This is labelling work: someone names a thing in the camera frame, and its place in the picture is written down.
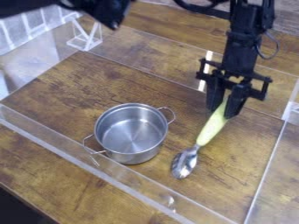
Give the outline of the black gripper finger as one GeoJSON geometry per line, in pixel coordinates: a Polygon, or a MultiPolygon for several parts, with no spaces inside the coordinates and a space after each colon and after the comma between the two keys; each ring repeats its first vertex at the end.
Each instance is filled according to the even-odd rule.
{"type": "Polygon", "coordinates": [[[223,102],[224,97],[223,79],[212,78],[207,85],[207,109],[213,112],[223,102]]]}
{"type": "Polygon", "coordinates": [[[224,117],[227,119],[231,119],[239,114],[248,99],[248,94],[249,94],[249,85],[237,84],[232,87],[224,110],[224,117]]]}

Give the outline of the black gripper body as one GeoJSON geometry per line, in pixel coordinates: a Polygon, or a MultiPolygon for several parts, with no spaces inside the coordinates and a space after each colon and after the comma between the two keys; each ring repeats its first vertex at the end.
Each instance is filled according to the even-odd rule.
{"type": "Polygon", "coordinates": [[[272,79],[255,71],[260,44],[259,35],[229,31],[221,62],[201,58],[196,78],[205,81],[207,85],[212,78],[223,79],[225,91],[231,91],[237,84],[249,85],[248,98],[263,101],[272,79]]]}

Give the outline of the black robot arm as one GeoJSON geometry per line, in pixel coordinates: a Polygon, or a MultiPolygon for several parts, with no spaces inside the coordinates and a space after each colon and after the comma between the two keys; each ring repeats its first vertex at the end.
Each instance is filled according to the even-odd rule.
{"type": "MultiPolygon", "coordinates": [[[[60,7],[83,11],[107,28],[115,30],[127,16],[135,0],[0,0],[0,18],[8,18],[41,7],[60,7]]],[[[200,60],[203,66],[213,66],[212,73],[199,71],[196,78],[205,81],[207,109],[224,108],[223,116],[235,117],[249,98],[264,100],[272,79],[255,72],[261,38],[268,34],[275,21],[275,0],[261,0],[256,5],[248,0],[207,0],[207,5],[173,2],[187,11],[229,21],[227,44],[221,62],[200,60]]]]}

